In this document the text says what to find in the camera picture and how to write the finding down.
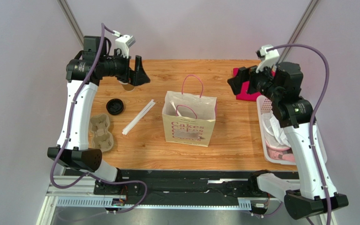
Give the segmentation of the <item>beige Cakes paper bag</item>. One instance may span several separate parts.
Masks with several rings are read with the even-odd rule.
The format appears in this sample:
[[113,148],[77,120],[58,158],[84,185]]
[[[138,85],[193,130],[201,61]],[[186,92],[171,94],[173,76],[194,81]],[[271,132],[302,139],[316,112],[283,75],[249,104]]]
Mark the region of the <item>beige Cakes paper bag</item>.
[[[197,95],[184,91],[185,82],[195,77],[201,84]],[[217,114],[217,98],[203,95],[204,85],[196,75],[188,75],[180,92],[167,91],[162,109],[165,141],[207,147],[210,143]],[[181,116],[176,116],[170,101],[173,101]]]

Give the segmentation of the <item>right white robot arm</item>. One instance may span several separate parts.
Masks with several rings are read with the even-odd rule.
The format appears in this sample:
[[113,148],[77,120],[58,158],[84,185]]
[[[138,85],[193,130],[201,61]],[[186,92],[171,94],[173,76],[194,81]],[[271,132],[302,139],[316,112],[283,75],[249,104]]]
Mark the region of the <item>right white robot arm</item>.
[[235,95],[248,83],[249,94],[260,93],[271,101],[272,113],[291,146],[300,183],[293,185],[267,170],[250,176],[255,194],[268,193],[285,205],[295,220],[331,213],[349,204],[346,195],[332,184],[319,145],[316,120],[311,103],[300,96],[303,73],[296,63],[282,62],[276,71],[270,67],[240,67],[228,79]]

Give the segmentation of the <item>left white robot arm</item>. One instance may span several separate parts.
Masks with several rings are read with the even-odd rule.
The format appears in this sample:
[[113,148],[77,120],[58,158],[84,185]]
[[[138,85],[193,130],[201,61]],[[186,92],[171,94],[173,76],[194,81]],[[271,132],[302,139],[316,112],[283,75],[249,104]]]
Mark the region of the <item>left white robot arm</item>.
[[124,35],[115,40],[113,55],[111,42],[105,37],[85,36],[83,50],[66,67],[67,108],[62,132],[55,147],[47,156],[55,165],[82,171],[106,181],[117,181],[118,168],[102,159],[102,151],[90,149],[88,141],[91,108],[100,80],[116,77],[123,84],[140,86],[150,82],[143,69],[142,58],[135,57],[130,67],[129,48],[135,38]]

